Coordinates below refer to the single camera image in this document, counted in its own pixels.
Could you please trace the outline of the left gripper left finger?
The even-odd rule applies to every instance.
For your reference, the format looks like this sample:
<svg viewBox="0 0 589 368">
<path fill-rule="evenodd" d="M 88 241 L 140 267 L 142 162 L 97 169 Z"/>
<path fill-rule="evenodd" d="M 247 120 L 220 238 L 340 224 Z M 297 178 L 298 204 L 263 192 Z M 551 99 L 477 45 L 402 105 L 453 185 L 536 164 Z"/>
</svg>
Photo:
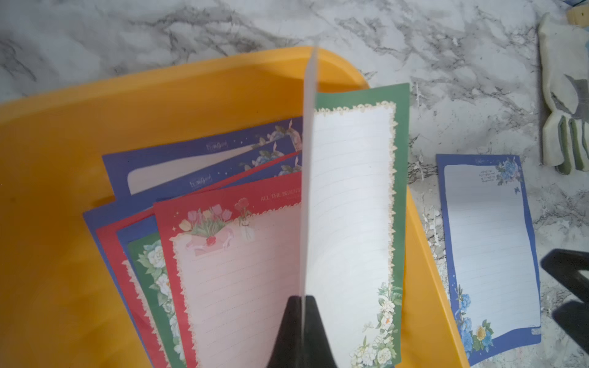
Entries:
<svg viewBox="0 0 589 368">
<path fill-rule="evenodd" d="M 291 296 L 267 367 L 336 366 L 316 300 Z"/>
</svg>

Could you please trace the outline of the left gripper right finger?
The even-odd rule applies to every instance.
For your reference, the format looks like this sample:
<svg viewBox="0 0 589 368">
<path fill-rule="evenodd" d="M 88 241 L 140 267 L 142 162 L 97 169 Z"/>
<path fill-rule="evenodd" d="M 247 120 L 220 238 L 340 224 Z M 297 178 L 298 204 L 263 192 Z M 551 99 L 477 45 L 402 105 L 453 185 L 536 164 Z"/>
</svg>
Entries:
<svg viewBox="0 0 589 368">
<path fill-rule="evenodd" d="M 542 260 L 542 268 L 579 301 L 567 302 L 552 313 L 555 322 L 576 343 L 588 342 L 588 253 L 554 249 Z"/>
</svg>

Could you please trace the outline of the green floral stationery paper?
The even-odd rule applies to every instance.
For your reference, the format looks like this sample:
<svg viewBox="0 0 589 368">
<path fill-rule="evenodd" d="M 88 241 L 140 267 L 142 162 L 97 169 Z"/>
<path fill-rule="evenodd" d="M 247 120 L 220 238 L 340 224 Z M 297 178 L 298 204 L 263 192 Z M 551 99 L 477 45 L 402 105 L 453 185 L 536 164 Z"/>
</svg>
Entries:
<svg viewBox="0 0 589 368">
<path fill-rule="evenodd" d="M 304 291 L 339 367 L 400 363 L 410 88 L 318 91 L 305 70 Z"/>
</svg>

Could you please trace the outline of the yellow plastic storage tray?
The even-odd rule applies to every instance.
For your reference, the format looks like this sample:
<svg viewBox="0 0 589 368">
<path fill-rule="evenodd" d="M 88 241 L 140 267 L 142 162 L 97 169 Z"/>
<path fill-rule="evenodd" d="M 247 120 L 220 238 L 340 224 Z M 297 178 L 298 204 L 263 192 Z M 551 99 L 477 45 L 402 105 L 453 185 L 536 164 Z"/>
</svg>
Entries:
<svg viewBox="0 0 589 368">
<path fill-rule="evenodd" d="M 102 156 L 300 116 L 311 50 L 201 61 L 1 104 L 1 367 L 152 367 L 83 219 L 114 199 Z M 405 238 L 395 367 L 469 367 L 409 193 Z M 230 323 L 254 332 L 205 353 L 218 347 L 227 360 L 219 367 L 267 367 L 287 298 Z"/>
</svg>

